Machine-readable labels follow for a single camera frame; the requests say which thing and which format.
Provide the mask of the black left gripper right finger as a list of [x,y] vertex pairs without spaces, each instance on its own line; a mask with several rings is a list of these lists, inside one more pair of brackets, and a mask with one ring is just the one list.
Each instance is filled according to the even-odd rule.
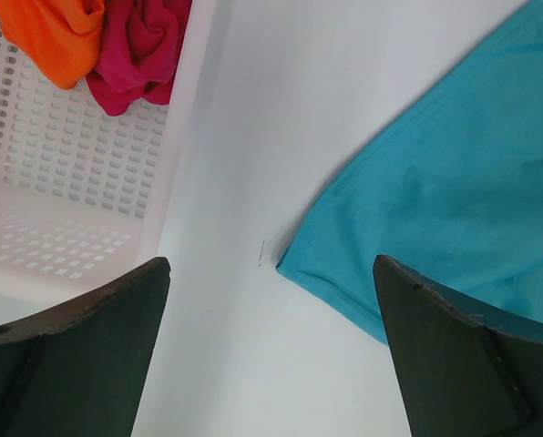
[[374,286],[414,436],[543,436],[543,323],[385,255]]

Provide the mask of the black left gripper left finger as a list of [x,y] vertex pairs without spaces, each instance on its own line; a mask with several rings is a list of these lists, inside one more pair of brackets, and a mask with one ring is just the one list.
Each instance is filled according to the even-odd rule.
[[129,436],[169,284],[156,257],[0,325],[0,436]]

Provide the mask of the white perforated plastic basket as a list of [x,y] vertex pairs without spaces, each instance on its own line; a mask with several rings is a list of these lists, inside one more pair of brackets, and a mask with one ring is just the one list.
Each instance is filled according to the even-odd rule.
[[0,295],[59,302],[152,259],[209,42],[193,3],[170,101],[110,117],[54,86],[0,29]]

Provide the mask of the teal t shirt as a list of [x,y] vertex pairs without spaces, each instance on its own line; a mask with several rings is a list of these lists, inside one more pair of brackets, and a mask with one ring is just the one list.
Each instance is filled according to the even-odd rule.
[[543,322],[543,1],[499,25],[317,198],[277,270],[376,340],[376,256]]

